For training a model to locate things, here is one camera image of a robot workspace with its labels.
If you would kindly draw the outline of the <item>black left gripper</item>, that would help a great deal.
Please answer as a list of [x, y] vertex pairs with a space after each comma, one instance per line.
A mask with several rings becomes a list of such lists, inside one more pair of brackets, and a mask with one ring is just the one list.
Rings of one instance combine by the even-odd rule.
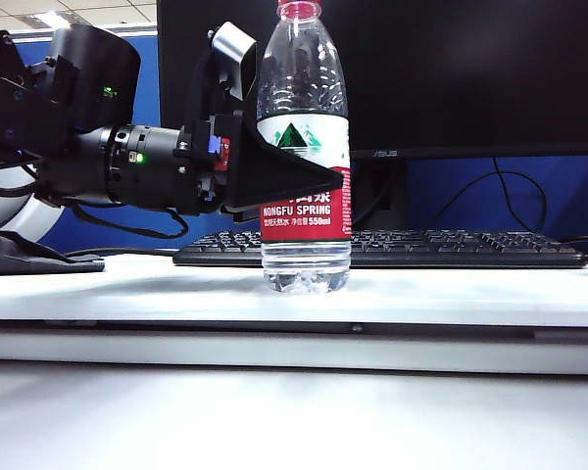
[[286, 114], [255, 128], [243, 116], [197, 117], [181, 128], [175, 157], [179, 213], [255, 218], [268, 203], [343, 187], [344, 118]]

